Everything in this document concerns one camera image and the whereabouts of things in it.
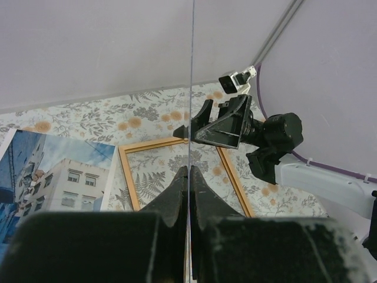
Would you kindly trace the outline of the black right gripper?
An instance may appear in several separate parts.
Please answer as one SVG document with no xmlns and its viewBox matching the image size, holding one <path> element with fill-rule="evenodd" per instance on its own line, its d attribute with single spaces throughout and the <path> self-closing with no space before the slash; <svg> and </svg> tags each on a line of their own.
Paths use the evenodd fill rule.
<svg viewBox="0 0 377 283">
<path fill-rule="evenodd" d="M 260 130 L 261 122 L 253 117 L 252 97 L 241 94 L 219 104 L 217 119 L 210 121 L 214 101 L 207 99 L 191 119 L 190 126 L 182 125 L 173 131 L 173 137 L 193 139 L 196 143 L 218 147 L 239 147 L 251 143 Z"/>
</svg>

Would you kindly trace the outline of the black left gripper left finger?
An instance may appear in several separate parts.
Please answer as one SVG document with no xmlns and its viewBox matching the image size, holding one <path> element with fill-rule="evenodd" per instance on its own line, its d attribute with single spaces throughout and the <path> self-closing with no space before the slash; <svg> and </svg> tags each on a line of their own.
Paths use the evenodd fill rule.
<svg viewBox="0 0 377 283">
<path fill-rule="evenodd" d="M 28 218 L 1 263 L 2 282 L 184 282 L 188 170 L 137 212 Z"/>
</svg>

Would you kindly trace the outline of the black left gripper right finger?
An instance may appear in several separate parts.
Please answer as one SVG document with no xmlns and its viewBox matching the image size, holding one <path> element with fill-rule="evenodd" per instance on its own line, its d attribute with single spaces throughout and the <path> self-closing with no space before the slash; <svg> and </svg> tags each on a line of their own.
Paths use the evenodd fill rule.
<svg viewBox="0 0 377 283">
<path fill-rule="evenodd" d="M 241 215 L 190 168 L 197 282 L 375 282 L 376 261 L 331 218 Z"/>
</svg>

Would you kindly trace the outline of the wooden picture frame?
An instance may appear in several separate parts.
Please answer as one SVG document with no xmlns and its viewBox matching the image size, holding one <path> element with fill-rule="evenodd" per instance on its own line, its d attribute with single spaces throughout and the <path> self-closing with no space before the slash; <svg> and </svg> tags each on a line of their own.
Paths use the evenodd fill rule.
<svg viewBox="0 0 377 283">
<path fill-rule="evenodd" d="M 157 140 L 143 141 L 139 143 L 127 144 L 123 146 L 118 146 L 118 152 L 121 162 L 121 167 L 123 169 L 125 182 L 127 184 L 128 192 L 131 199 L 132 209 L 134 211 L 139 211 L 141 209 L 140 202 L 137 196 L 137 191 L 134 185 L 134 180 L 131 172 L 131 167 L 127 155 L 130 153 L 142 152 L 146 150 L 157 149 L 161 147 L 175 146 L 177 144 L 189 144 L 188 139 L 181 139 L 177 137 L 166 137 Z M 216 147 L 218 155 L 220 157 L 221 163 L 228 175 L 230 183 L 232 184 L 233 190 L 239 200 L 244 214 L 247 217 L 255 217 L 256 214 L 249 202 L 246 193 L 241 184 L 239 175 L 236 172 L 235 167 L 232 164 L 231 158 L 227 150 L 223 147 Z"/>
</svg>

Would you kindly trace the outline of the clear glass pane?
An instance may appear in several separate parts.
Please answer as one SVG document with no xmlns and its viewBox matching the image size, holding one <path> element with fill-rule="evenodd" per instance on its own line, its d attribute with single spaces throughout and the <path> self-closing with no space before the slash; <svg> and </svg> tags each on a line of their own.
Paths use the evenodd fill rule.
<svg viewBox="0 0 377 283">
<path fill-rule="evenodd" d="M 195 4 L 191 1 L 191 39 L 190 39 L 190 80 L 188 85 L 187 106 L 187 228 L 188 228 L 188 264 L 189 264 L 189 282 L 196 282 L 193 271 L 193 252 L 191 244 L 191 188 L 190 188 L 190 170 L 191 170 L 191 119 L 192 119 L 192 93 L 193 93 L 193 75 L 194 75 L 194 30 L 195 30 Z"/>
</svg>

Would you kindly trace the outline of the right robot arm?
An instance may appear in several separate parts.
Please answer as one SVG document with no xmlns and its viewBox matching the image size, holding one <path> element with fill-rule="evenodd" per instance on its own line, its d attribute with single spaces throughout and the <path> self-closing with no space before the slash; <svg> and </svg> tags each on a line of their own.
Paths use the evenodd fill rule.
<svg viewBox="0 0 377 283">
<path fill-rule="evenodd" d="M 219 105 L 217 120 L 210 121 L 213 100 L 206 100 L 190 125 L 178 127 L 173 136 L 227 149 L 238 149 L 240 143 L 255 146 L 257 149 L 246 155 L 254 177 L 273 185 L 302 189 L 343 207 L 343 215 L 354 213 L 353 223 L 367 219 L 368 230 L 357 232 L 356 236 L 375 258 L 376 184 L 299 162 L 293 150 L 303 142 L 301 119 L 286 113 L 256 120 L 251 102 L 247 94 L 231 98 Z"/>
</svg>

